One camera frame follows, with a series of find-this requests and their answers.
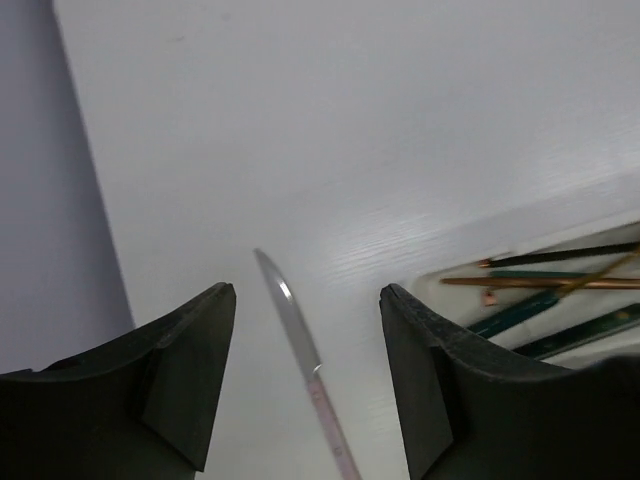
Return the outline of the pink plastic knife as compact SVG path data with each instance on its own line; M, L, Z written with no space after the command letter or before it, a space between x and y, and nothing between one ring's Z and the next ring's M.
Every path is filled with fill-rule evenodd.
M341 478L361 479L362 476L320 376L322 361L294 293L278 266L263 250L255 248L253 253Z

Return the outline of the upper white tray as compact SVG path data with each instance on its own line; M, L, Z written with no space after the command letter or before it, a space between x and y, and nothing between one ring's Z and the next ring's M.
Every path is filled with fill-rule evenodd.
M622 218L606 223L600 229L586 230L580 237L565 238L554 245L539 246L529 251L511 251L500 257L531 253L588 248L628 242L639 243L639 218ZM408 283L410 292L429 308L453 323L468 327L535 294L553 288L495 288L441 284L444 278L489 277L493 270L566 271L594 273L627 254L594 256L549 263L518 265L503 268L480 268L468 263L417 277ZM634 278L639 280L639 257L603 278ZM638 290L581 289L562 298L558 304L494 337L484 338L511 351L515 348L611 311L639 304ZM547 363L578 368L614 355L636 355L639 352L639 325L628 331L543 359Z

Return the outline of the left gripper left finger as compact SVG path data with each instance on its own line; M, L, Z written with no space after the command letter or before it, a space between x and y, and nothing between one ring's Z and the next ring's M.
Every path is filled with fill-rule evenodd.
M191 479L206 465L236 310L218 283L44 370L1 378L5 479Z

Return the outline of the gold spoon blue handle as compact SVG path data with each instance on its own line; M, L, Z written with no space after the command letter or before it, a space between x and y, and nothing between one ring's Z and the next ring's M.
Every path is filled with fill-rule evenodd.
M638 257L639 248L636 248L625 257L614 261L600 271L572 280L567 285L548 289L535 294L516 303L515 305L470 325L468 329L483 338L494 337L546 310L551 309L558 304L562 298L572 294L574 291L584 289L589 283L600 280L606 275L612 273L614 270L634 261Z

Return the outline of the black plastic spoon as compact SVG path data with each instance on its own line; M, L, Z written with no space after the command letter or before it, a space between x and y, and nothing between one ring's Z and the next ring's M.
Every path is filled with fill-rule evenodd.
M543 253L531 253L525 255L511 256L502 259L485 259L477 266L480 268L503 268L518 265L549 263L578 258L588 258L594 256L605 256L628 253L639 245L638 242L628 242L612 245L601 245L588 248L578 248L571 250L551 251Z

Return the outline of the copper metal spoon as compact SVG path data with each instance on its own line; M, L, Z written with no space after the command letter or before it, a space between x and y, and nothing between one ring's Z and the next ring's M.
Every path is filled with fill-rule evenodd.
M524 278L524 277L468 277L444 278L441 284L457 286L482 286L495 288L559 288L576 283L575 279L557 278ZM579 282L581 288L604 290L638 290L639 280L634 278L602 278L589 283Z

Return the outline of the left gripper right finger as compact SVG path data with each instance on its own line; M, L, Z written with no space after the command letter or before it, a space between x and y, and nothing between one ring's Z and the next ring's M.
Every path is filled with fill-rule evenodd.
M518 355L399 285L380 311L413 479L635 479L639 359L572 370Z

